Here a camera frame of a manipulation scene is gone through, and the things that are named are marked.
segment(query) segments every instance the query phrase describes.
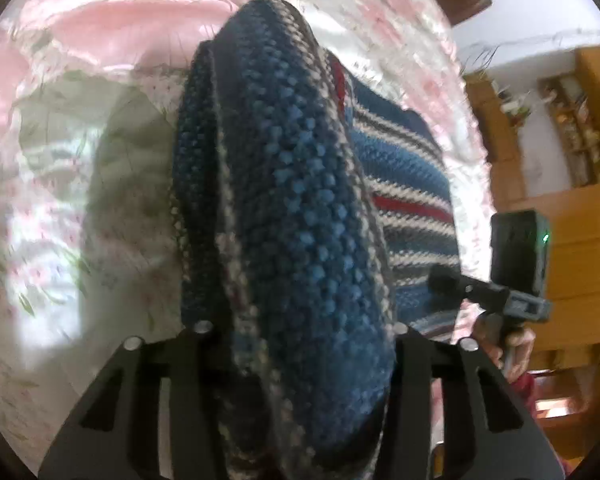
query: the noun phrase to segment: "striped knit fabric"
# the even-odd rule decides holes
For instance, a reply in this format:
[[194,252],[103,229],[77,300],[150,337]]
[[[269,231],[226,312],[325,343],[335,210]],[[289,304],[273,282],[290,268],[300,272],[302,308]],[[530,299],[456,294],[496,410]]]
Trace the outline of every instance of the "striped knit fabric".
[[394,324],[452,324],[426,287],[458,266],[440,149],[422,119],[320,49],[282,0],[201,44],[173,161],[182,319],[232,334],[218,392],[232,479],[368,478]]

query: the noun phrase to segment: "screw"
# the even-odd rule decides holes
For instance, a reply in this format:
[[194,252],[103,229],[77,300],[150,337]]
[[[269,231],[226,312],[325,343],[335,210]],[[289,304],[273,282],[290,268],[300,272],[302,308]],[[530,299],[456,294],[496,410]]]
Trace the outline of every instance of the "screw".
[[138,350],[142,346],[142,339],[137,335],[133,335],[131,337],[127,337],[125,342],[123,343],[123,347],[125,350],[129,350],[130,352],[133,350]]
[[479,346],[475,339],[465,337],[464,339],[460,340],[460,348],[467,352],[475,352]]
[[208,319],[202,319],[193,326],[193,331],[196,334],[206,334],[207,332],[211,332],[213,328],[213,323],[211,323]]
[[394,323],[394,334],[395,335],[404,335],[409,331],[409,327],[404,323]]

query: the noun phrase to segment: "blue knitted fabric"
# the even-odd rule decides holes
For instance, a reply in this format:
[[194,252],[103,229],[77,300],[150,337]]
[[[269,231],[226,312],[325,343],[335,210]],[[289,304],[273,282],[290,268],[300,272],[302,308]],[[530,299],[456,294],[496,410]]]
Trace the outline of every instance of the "blue knitted fabric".
[[192,63],[173,159],[182,319],[231,331],[231,478],[366,478],[397,321],[453,323],[448,181],[422,119],[373,94],[282,0],[253,0]]

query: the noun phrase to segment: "human hand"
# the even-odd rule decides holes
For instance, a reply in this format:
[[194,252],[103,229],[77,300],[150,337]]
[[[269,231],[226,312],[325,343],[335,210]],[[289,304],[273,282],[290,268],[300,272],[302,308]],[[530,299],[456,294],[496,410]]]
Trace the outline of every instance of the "human hand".
[[[471,337],[478,342],[491,361],[498,368],[502,368],[502,348],[489,341],[484,315],[479,316],[475,321]],[[535,340],[536,333],[530,328],[516,329],[507,335],[507,345],[510,347],[510,351],[514,352],[513,366],[505,373],[505,378],[509,383],[513,383],[526,372]]]

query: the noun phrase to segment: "floral fabric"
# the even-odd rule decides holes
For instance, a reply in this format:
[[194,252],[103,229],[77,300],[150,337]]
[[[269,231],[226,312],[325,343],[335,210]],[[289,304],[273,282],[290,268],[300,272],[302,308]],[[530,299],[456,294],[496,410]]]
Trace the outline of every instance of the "floral fabric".
[[[33,471],[126,336],[180,329],[175,114],[198,43],[246,1],[12,0],[0,17],[0,429]],[[488,167],[435,1],[287,1],[348,70],[427,121],[463,269],[485,278]]]

